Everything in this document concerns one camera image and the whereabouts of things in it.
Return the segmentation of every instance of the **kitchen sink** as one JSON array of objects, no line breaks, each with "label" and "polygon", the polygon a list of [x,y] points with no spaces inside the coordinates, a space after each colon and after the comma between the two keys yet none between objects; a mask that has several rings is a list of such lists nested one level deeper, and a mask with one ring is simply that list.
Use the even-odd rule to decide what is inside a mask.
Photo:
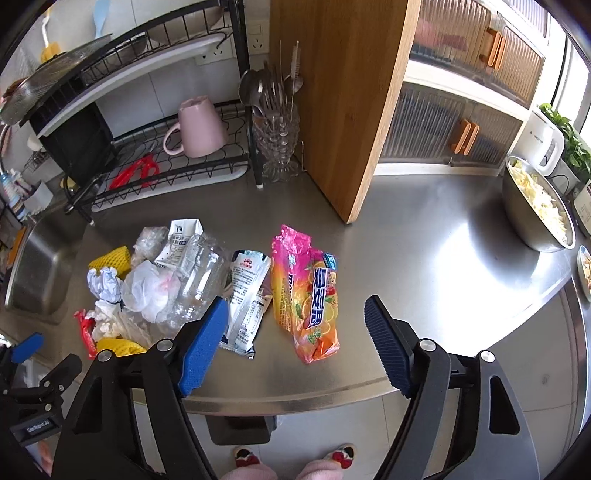
[{"label": "kitchen sink", "polygon": [[8,310],[51,322],[66,299],[76,254],[87,223],[57,207],[28,228],[12,268],[5,305]]}]

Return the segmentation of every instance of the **green plant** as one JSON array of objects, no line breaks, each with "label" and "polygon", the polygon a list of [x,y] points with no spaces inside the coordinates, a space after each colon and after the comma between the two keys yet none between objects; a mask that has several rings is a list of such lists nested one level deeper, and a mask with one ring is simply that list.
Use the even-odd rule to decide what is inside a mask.
[{"label": "green plant", "polygon": [[558,127],[564,136],[562,159],[571,167],[579,180],[587,182],[591,178],[591,153],[577,137],[570,120],[560,115],[549,103],[542,103],[540,110]]}]

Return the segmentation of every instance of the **metal strainer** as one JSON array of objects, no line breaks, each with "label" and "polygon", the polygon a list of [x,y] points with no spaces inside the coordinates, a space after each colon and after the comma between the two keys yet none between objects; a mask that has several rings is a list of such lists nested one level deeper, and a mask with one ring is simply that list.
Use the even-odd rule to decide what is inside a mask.
[{"label": "metal strainer", "polygon": [[0,108],[0,119],[8,125],[19,123],[64,75],[110,41],[111,35],[105,35],[45,62],[17,87]]}]

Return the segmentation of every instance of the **orange cabinet handle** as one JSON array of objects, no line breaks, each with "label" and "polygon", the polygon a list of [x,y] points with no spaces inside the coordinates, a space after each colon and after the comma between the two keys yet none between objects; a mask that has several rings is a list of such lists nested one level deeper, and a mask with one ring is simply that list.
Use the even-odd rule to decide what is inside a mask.
[{"label": "orange cabinet handle", "polygon": [[503,59],[505,58],[506,44],[507,44],[507,39],[505,37],[503,37],[501,39],[501,43],[499,44],[499,51],[496,54],[495,70],[500,70],[501,66],[503,65]]},{"label": "orange cabinet handle", "polygon": [[457,142],[451,144],[452,151],[455,154],[460,153],[464,148],[464,143],[466,143],[466,139],[468,138],[471,129],[472,124],[465,118],[462,118],[460,121],[460,138],[457,140]]},{"label": "orange cabinet handle", "polygon": [[472,124],[472,133],[470,134],[470,140],[468,140],[468,144],[466,148],[464,148],[464,156],[467,156],[476,141],[476,137],[478,136],[478,132],[480,131],[480,127],[476,124]]},{"label": "orange cabinet handle", "polygon": [[492,35],[491,51],[489,52],[488,55],[480,55],[480,59],[484,63],[486,63],[489,67],[494,67],[495,62],[496,62],[496,56],[499,51],[499,45],[501,44],[503,35],[501,35],[500,32],[498,32],[497,30],[494,30],[493,28],[487,28],[486,32],[489,35]]}]

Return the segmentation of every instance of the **tiled floor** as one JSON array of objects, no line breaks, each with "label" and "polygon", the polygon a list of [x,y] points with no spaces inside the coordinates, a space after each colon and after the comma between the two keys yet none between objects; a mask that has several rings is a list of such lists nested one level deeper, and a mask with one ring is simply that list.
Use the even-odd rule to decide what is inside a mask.
[{"label": "tiled floor", "polygon": [[[573,364],[560,299],[555,297],[491,350],[503,365],[525,411],[544,477],[566,451],[574,410]],[[443,466],[457,400],[457,391],[451,391],[426,474]],[[341,443],[352,442],[359,448],[358,457],[346,472],[345,480],[372,479],[394,441],[407,405],[408,401],[396,392],[330,410],[282,416],[271,441],[254,446],[253,450],[277,471],[280,479],[293,479],[308,461],[323,457]],[[146,459],[162,471],[147,408],[137,405],[136,413]],[[205,418],[189,416],[210,463],[222,476],[232,468],[232,447],[214,445]]]}]

